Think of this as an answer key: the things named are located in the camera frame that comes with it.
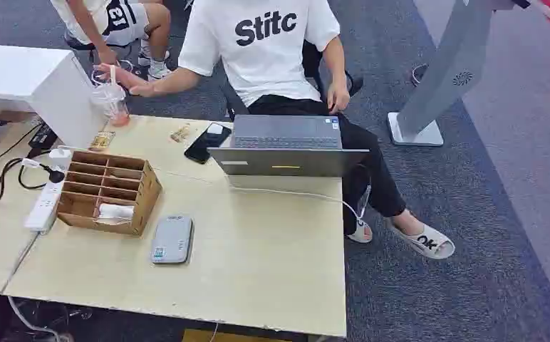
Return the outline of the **person's left hand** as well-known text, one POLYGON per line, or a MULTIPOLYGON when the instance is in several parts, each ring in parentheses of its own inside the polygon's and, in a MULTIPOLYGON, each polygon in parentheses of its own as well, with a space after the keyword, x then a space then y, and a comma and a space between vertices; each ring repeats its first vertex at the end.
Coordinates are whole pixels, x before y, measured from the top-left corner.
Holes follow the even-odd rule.
POLYGON ((345 78, 331 82, 327 92, 327 107, 330 115, 344 111, 349 104, 350 93, 345 78))

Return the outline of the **person's right hand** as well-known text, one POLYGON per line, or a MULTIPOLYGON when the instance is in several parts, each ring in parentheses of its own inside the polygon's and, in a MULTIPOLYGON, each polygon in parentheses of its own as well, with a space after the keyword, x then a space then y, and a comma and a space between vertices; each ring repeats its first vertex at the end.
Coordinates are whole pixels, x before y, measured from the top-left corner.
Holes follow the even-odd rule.
POLYGON ((101 78, 103 79, 110 78, 110 72, 114 71, 116 82, 128 89, 129 93, 132 95, 139 95, 143 97, 153 97, 159 95, 153 82, 146 81, 129 71, 125 71, 120 66, 101 63, 99 65, 95 65, 94 70, 101 72, 101 78))

